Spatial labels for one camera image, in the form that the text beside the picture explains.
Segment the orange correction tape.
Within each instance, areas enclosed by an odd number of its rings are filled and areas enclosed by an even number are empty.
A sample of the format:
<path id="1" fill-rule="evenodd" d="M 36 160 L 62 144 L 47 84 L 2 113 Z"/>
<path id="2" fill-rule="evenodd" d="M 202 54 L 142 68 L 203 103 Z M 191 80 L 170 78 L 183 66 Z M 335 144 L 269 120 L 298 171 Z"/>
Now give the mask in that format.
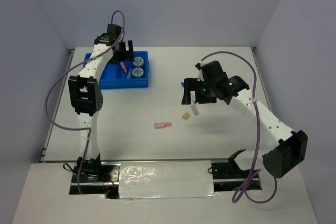
<path id="1" fill-rule="evenodd" d="M 128 73 L 128 70 L 127 70 L 123 61 L 120 62 L 120 66 L 121 66 L 122 70 L 124 71 L 124 73 Z"/>

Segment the blue slime jar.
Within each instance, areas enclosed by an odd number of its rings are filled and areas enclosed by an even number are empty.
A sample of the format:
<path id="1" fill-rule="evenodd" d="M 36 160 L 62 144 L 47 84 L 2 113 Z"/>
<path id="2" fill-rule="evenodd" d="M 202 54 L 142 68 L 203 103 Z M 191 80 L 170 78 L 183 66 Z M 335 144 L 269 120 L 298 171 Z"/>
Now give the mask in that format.
<path id="1" fill-rule="evenodd" d="M 142 68 L 145 64 L 144 58 L 142 57 L 135 57 L 133 61 L 133 67 L 134 68 Z"/>
<path id="2" fill-rule="evenodd" d="M 145 72 L 143 68 L 137 67 L 132 69 L 132 77 L 133 78 L 144 78 Z"/>

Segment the blue correction tape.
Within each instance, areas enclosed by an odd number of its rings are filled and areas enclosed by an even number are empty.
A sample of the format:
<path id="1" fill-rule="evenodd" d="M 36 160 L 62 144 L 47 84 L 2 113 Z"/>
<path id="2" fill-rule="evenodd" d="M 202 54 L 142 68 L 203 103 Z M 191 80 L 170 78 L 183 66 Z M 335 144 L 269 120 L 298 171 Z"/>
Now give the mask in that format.
<path id="1" fill-rule="evenodd" d="M 132 68 L 128 70 L 127 79 L 130 79 L 132 76 Z"/>

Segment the pink correction tape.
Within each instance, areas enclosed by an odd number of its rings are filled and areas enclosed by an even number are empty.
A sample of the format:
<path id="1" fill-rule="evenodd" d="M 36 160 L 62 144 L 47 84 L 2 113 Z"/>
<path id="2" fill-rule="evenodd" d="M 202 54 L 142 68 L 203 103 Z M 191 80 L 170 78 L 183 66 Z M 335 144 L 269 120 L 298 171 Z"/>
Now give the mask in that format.
<path id="1" fill-rule="evenodd" d="M 157 122 L 157 123 L 154 123 L 154 128 L 155 129 L 164 129 L 164 128 L 169 128 L 169 127 L 172 127 L 171 122 Z"/>

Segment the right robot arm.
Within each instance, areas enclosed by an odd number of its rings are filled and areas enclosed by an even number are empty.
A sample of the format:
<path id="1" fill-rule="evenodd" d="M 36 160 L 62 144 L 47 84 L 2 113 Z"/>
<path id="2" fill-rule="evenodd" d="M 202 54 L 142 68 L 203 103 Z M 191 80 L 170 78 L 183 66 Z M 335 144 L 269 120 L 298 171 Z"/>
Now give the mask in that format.
<path id="1" fill-rule="evenodd" d="M 257 136 L 269 150 L 261 153 L 262 167 L 275 178 L 284 177 L 305 158 L 308 136 L 280 121 L 254 95 L 239 76 L 229 78 L 218 61 L 197 64 L 199 76 L 184 79 L 183 105 L 224 101 L 250 123 L 257 126 Z"/>

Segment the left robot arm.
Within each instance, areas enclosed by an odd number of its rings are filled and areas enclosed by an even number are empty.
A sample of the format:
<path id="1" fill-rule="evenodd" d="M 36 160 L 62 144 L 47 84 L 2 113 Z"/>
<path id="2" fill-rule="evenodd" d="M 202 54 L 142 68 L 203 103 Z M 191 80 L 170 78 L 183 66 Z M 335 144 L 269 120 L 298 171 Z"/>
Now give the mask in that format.
<path id="1" fill-rule="evenodd" d="M 90 181 L 98 181 L 103 174 L 97 141 L 97 121 L 103 107 L 99 80 L 108 63 L 133 61 L 133 46 L 126 49 L 122 26 L 108 24 L 107 32 L 94 40 L 91 56 L 83 69 L 68 78 L 70 103 L 77 114 L 83 154 L 78 157 L 75 173 L 84 174 Z"/>

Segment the grey eraser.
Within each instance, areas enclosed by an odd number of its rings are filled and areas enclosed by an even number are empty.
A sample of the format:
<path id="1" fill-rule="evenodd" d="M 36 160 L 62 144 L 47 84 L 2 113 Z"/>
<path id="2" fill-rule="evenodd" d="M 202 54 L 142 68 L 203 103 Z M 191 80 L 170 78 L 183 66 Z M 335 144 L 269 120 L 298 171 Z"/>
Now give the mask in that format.
<path id="1" fill-rule="evenodd" d="M 191 105 L 191 109 L 192 109 L 192 111 L 193 111 L 193 113 L 194 113 L 194 115 L 199 115 L 199 111 L 198 111 L 198 109 L 197 109 L 197 107 L 196 107 L 196 105 Z"/>

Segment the blue compartment bin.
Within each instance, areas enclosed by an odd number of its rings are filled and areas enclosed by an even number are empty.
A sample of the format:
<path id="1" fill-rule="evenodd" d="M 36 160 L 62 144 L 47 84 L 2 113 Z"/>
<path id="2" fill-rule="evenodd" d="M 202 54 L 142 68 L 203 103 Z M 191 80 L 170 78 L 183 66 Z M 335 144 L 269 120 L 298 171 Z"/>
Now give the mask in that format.
<path id="1" fill-rule="evenodd" d="M 142 67 L 145 72 L 144 78 L 133 78 L 127 79 L 127 74 L 124 73 L 120 64 L 110 64 L 108 63 L 100 77 L 99 85 L 101 89 L 123 89 L 123 88 L 147 88 L 149 86 L 149 55 L 147 51 L 135 51 L 135 57 L 144 58 L 145 64 Z M 124 62 L 127 70 L 134 68 L 131 61 Z"/>

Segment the yellow eraser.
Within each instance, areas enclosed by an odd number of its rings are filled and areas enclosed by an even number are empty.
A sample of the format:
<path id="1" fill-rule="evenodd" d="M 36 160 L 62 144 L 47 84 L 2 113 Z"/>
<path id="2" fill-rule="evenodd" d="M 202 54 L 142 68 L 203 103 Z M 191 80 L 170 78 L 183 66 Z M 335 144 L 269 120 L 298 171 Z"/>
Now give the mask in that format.
<path id="1" fill-rule="evenodd" d="M 183 115 L 183 119 L 185 119 L 185 120 L 187 120 L 189 117 L 190 117 L 190 114 L 189 114 L 189 113 L 185 113 L 185 114 Z"/>

